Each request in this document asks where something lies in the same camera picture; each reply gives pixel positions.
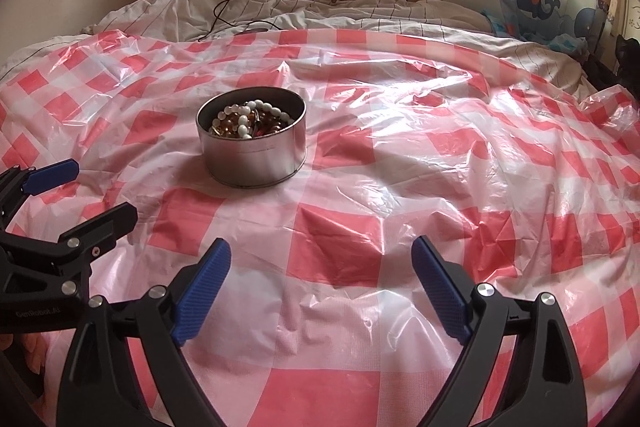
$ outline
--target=metal screw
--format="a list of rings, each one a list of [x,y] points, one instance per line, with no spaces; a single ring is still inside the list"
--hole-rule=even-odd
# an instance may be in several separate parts
[[[102,295],[94,295],[89,299],[89,308],[99,308],[103,302],[104,297]]]
[[[166,288],[164,286],[154,286],[149,290],[149,297],[152,299],[161,299],[166,295]]]
[[[489,283],[482,282],[477,286],[478,293],[482,297],[491,297],[495,293],[495,288],[491,286]]]
[[[65,281],[62,283],[62,293],[71,296],[78,290],[78,286],[73,281]]]
[[[542,301],[543,304],[546,304],[547,306],[553,306],[554,304],[556,304],[556,298],[551,295],[551,293],[543,293],[540,296],[540,300]]]

